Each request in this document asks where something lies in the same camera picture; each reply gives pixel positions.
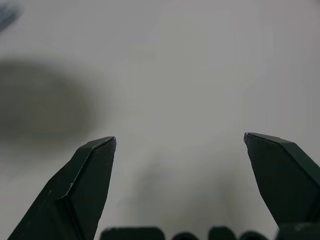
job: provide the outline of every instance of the white surface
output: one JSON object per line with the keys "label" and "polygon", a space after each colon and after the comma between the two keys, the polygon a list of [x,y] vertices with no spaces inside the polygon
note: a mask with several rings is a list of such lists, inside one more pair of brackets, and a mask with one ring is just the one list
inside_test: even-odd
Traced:
{"label": "white surface", "polygon": [[81,75],[75,84],[99,104],[96,128],[62,139],[59,149],[1,139],[1,239],[75,149],[104,136],[116,136],[117,149],[96,239],[105,227],[145,225],[161,227],[167,239],[185,230],[206,239],[214,225],[273,237],[243,134],[294,141],[319,163],[319,2],[22,5],[20,20],[0,37],[1,57]]}

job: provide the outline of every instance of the blurry object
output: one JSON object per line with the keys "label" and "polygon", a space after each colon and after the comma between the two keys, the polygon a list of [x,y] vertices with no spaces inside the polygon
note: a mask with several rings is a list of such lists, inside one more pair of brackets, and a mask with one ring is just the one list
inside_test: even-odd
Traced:
{"label": "blurry object", "polygon": [[[295,143],[258,133],[244,142],[260,194],[279,225],[277,240],[320,239],[320,168]],[[45,185],[9,240],[93,240],[107,200],[116,139],[80,147]],[[236,240],[227,227],[213,227],[209,240]],[[107,228],[100,240],[165,240],[156,227]],[[198,240],[183,232],[173,240]],[[267,240],[248,231],[239,240]]]}
{"label": "blurry object", "polygon": [[52,63],[0,61],[0,143],[56,150],[82,141],[95,124],[81,83]]}
{"label": "blurry object", "polygon": [[0,32],[14,23],[20,16],[21,9],[17,4],[0,3]]}

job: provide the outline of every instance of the white backdrop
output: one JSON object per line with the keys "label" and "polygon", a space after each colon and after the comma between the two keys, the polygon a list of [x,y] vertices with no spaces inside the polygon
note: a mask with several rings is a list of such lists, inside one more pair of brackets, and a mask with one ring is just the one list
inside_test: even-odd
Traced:
{"label": "white backdrop", "polygon": [[[6,73],[0,85],[18,78],[19,89],[28,91],[24,100],[16,91],[1,97],[1,239],[77,147],[105,136],[117,137],[117,149],[96,239],[106,227],[154,225],[168,239],[180,231],[206,239],[214,225],[273,238],[277,226],[260,197],[243,134],[296,142],[319,163],[319,1],[21,5],[21,18],[0,36],[0,57],[11,61],[0,60],[0,75]],[[19,61],[73,77],[60,87]],[[19,69],[25,72],[16,76]],[[66,82],[69,90],[81,89],[73,105],[69,97],[76,93],[60,92]],[[22,105],[38,93],[40,100]],[[73,114],[74,106],[82,112]],[[8,113],[21,111],[22,121],[7,127]],[[40,134],[83,118],[70,134],[53,140]],[[35,133],[44,121],[48,125]]]}

